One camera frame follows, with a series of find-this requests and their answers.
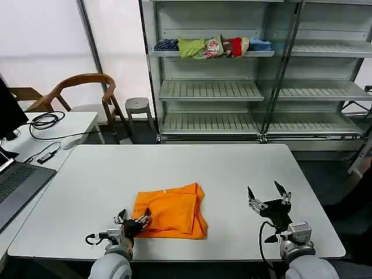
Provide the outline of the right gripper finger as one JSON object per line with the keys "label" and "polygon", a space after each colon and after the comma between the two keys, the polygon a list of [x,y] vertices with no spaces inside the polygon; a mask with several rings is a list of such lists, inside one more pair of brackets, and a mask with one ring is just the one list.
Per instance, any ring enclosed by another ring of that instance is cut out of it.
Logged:
{"label": "right gripper finger", "polygon": [[274,184],[276,186],[277,191],[282,197],[282,204],[283,205],[290,205],[291,204],[291,198],[292,198],[292,192],[287,192],[285,188],[278,183],[277,181],[274,181]]}
{"label": "right gripper finger", "polygon": [[250,187],[247,187],[248,190],[248,201],[249,201],[249,206],[258,214],[264,209],[267,209],[267,205],[260,200],[256,199],[252,190]]}

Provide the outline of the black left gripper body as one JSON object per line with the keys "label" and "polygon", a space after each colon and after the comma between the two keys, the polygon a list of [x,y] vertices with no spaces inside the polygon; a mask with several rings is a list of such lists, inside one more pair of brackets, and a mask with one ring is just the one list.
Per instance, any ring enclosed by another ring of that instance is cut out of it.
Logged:
{"label": "black left gripper body", "polygon": [[144,229],[143,223],[137,219],[127,219],[121,226],[123,238],[134,239]]}

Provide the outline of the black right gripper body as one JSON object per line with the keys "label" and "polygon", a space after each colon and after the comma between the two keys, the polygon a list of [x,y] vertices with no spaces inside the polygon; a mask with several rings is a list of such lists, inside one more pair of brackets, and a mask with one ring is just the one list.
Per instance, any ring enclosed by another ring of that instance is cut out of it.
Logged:
{"label": "black right gripper body", "polygon": [[292,223],[289,213],[292,209],[290,203],[282,203],[282,199],[263,202],[267,207],[260,210],[259,215],[271,220],[272,224],[280,230],[287,230]]}

